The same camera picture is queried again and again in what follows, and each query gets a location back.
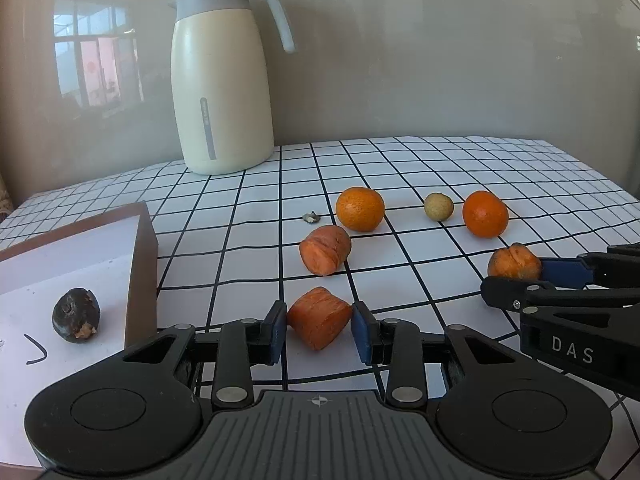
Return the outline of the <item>peeled rough mandarin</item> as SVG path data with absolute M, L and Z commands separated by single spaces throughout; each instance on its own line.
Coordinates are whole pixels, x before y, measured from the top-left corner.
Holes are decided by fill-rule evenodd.
M 487 266 L 489 276 L 501 276 L 514 280 L 532 280 L 540 278 L 541 260 L 526 246 L 514 243 L 507 248 L 496 250 Z

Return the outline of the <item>carrot piece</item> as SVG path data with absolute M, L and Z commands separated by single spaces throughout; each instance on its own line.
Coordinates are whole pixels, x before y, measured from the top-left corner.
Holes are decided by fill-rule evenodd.
M 299 255 L 314 275 L 334 274 L 352 251 L 352 240 L 340 226 L 320 226 L 299 244 Z
M 314 351 L 326 348 L 344 330 L 352 306 L 318 286 L 300 296 L 288 309 L 288 325 Z

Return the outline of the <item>orange mandarin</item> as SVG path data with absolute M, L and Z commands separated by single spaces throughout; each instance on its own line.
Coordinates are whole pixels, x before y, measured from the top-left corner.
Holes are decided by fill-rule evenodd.
M 356 232 L 372 232 L 385 214 L 383 197 L 375 190 L 353 186 L 341 192 L 336 202 L 338 220 L 347 229 Z
M 475 236 L 494 238 L 506 230 L 509 211 L 503 201 L 491 192 L 476 191 L 464 201 L 462 218 Z

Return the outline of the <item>small yellow-green longan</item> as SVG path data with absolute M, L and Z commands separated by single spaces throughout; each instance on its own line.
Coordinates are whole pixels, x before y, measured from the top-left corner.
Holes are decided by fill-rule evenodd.
M 442 193 L 431 193 L 424 200 L 424 212 L 435 222 L 443 222 L 454 213 L 454 202 Z

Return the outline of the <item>white grid tablecloth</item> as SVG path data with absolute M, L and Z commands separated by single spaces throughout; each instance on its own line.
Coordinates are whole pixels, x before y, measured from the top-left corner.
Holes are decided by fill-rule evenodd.
M 383 197 L 372 232 L 337 218 L 353 186 Z M 464 224 L 476 191 L 508 208 L 498 237 Z M 454 202 L 446 221 L 425 214 L 431 193 Z M 639 244 L 638 202 L 559 148 L 398 136 L 284 146 L 216 177 L 160 162 L 32 196 L 2 226 L 1 252 L 135 203 L 158 243 L 156 332 L 29 402 L 35 479 L 638 477 L 639 399 L 521 352 L 522 312 L 480 296 L 491 255 L 514 243 L 539 259 Z M 311 211 L 318 223 L 302 219 Z M 329 276 L 299 255 L 320 226 L 352 240 Z M 318 286 L 420 328 L 426 403 L 384 403 L 387 367 L 361 362 L 350 318 L 320 351 L 288 325 L 279 362 L 252 367 L 255 402 L 213 406 L 222 326 Z

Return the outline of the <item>small shell crumb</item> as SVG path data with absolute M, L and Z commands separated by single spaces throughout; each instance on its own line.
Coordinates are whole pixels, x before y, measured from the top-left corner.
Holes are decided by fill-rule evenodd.
M 318 216 L 318 214 L 316 214 L 314 211 L 311 212 L 307 212 L 306 214 L 303 214 L 302 219 L 309 224 L 315 224 L 318 223 L 321 220 L 321 217 Z

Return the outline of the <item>brown cardboard box tray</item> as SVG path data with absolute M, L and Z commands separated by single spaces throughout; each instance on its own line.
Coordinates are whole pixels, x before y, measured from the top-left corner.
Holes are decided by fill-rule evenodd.
M 2 250 L 2 478 L 40 474 L 24 416 L 41 390 L 155 334 L 157 254 L 142 203 Z

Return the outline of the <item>cream thermos jug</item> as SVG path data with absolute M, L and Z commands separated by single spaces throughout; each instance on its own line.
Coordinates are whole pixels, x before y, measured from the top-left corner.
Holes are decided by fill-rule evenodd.
M 283 50 L 296 45 L 280 0 L 265 0 Z M 196 174 L 261 164 L 274 148 L 267 64 L 250 0 L 175 0 L 172 102 L 184 163 Z

